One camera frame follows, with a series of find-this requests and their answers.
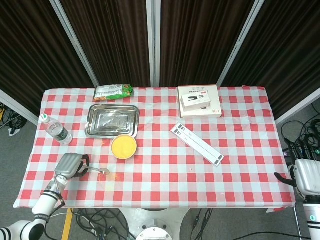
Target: plastic bottle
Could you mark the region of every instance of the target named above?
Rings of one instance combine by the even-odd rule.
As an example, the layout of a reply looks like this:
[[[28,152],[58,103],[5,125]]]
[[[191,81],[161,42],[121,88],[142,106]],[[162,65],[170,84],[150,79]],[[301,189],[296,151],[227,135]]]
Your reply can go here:
[[[72,141],[71,133],[58,120],[47,114],[41,114],[39,119],[43,123],[45,131],[61,145],[68,145]]]

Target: curtain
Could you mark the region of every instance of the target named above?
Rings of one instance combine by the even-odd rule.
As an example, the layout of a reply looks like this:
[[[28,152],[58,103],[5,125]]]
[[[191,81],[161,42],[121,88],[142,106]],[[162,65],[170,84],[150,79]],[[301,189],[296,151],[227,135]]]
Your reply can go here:
[[[101,85],[150,86],[146,0],[61,0]]]
[[[93,87],[45,0],[0,1],[0,89],[35,115],[45,90]]]
[[[223,86],[263,86],[277,119],[320,88],[320,1],[265,1]]]
[[[254,0],[162,0],[160,86],[216,84]]]

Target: table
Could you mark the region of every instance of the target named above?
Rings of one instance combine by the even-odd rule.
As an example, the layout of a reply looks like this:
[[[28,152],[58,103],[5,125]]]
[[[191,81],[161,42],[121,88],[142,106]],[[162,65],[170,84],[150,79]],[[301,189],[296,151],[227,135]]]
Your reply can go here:
[[[107,167],[103,178],[89,172],[68,182],[63,197],[70,208],[282,208],[295,205],[273,113],[263,87],[218,89],[222,117],[179,117],[176,88],[134,88],[134,95],[108,104],[140,109],[137,152],[129,160],[112,156],[110,139],[85,135],[93,88],[47,90],[41,114],[71,130],[60,146],[38,124],[34,146],[14,208],[32,208],[65,153],[88,154],[92,167]],[[216,167],[170,132],[185,124],[224,155]]]

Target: green snack package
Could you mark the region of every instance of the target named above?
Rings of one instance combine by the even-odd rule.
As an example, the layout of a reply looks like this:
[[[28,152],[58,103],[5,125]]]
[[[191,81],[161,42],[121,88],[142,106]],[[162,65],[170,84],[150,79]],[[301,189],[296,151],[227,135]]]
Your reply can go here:
[[[130,97],[133,92],[129,84],[97,86],[94,91],[93,101],[114,100]]]

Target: metal tray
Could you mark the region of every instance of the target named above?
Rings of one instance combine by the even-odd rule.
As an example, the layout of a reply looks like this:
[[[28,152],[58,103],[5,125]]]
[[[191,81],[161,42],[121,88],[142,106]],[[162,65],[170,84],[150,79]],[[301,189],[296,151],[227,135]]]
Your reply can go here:
[[[85,124],[85,135],[97,139],[114,139],[121,134],[135,137],[139,113],[139,108],[132,105],[92,105]]]

